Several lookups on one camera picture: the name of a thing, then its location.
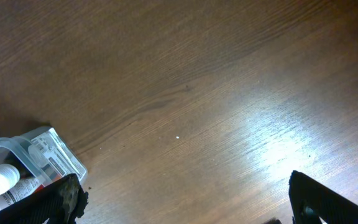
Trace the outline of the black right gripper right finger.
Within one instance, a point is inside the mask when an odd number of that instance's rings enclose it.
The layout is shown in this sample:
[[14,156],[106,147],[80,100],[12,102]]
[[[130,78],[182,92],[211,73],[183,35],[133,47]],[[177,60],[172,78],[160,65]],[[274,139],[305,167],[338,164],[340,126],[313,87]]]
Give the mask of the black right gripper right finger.
[[358,205],[302,172],[291,173],[289,198],[295,224],[358,224]]

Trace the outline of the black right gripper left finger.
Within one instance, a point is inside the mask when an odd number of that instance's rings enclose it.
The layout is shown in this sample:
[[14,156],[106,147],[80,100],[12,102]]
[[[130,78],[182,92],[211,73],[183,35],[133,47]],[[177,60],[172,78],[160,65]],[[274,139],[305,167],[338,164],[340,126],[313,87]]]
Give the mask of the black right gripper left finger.
[[70,174],[0,211],[0,224],[75,224],[85,213],[88,192]]

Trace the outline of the white calamine lotion bottle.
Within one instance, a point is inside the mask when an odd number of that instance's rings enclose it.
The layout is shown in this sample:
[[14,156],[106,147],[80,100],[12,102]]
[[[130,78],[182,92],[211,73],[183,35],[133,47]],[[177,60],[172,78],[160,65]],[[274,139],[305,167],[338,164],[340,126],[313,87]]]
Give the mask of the white calamine lotion bottle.
[[15,204],[42,188],[42,183],[35,177],[21,179],[13,188],[0,195],[0,210]]

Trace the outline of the clear plastic container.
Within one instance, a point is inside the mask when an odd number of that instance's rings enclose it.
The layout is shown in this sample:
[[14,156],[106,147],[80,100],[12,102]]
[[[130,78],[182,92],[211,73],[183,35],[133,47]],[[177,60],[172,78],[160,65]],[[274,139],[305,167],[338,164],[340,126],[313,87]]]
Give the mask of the clear plastic container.
[[56,130],[48,126],[20,136],[0,138],[1,164],[16,167],[21,175],[20,180],[29,177],[39,179],[43,188],[68,174],[76,174],[83,185],[88,176],[83,163]]

